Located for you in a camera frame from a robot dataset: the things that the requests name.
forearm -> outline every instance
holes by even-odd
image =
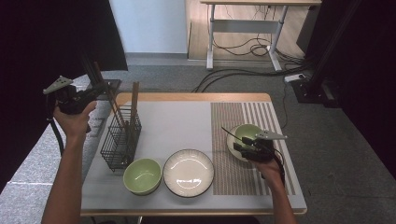
[[[83,137],[67,140],[42,223],[79,223],[84,140]]]
[[[292,212],[288,195],[280,180],[270,184],[273,197],[275,224],[294,224],[297,220]]]

white metal desk leg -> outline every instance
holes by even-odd
[[[277,54],[275,52],[275,49],[276,49],[277,41],[279,40],[279,37],[280,37],[280,32],[282,31],[283,23],[285,22],[286,13],[288,12],[288,8],[289,8],[288,6],[283,6],[282,17],[280,18],[280,20],[277,23],[276,32],[275,32],[275,36],[273,38],[273,42],[271,44],[271,47],[270,46],[267,47],[268,53],[270,54],[271,61],[274,65],[274,68],[276,71],[282,70],[282,68],[280,67],[279,61],[277,60]]]
[[[213,26],[215,23],[215,6],[211,5],[210,25],[209,25],[209,46],[207,48],[206,69],[213,69]]]

green bowl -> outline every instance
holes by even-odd
[[[236,128],[235,136],[238,137],[239,139],[242,139],[242,137],[247,137],[254,140],[256,139],[256,133],[259,133],[261,131],[262,129],[257,127],[256,125],[242,124]],[[242,141],[239,141],[238,139],[235,139],[235,142],[240,144],[242,147],[246,147],[246,145],[243,144]]]
[[[133,161],[123,175],[124,186],[136,195],[148,195],[161,183],[162,170],[152,159]]]

placemat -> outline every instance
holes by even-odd
[[[212,150],[215,166],[213,181],[214,195],[271,195],[271,191],[255,167],[240,161],[227,148],[227,133],[221,127],[231,130],[241,124],[254,124],[261,129],[281,133],[271,102],[211,103]],[[275,140],[275,148],[285,155],[289,152],[284,140]],[[290,160],[285,160],[286,191],[295,195],[299,186]]]

utensil holder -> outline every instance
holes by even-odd
[[[100,151],[113,172],[117,169],[126,169],[134,160],[141,130],[142,125],[139,116],[136,114],[134,123],[132,123],[131,107],[120,106],[120,113],[115,114],[111,120],[105,142]]]

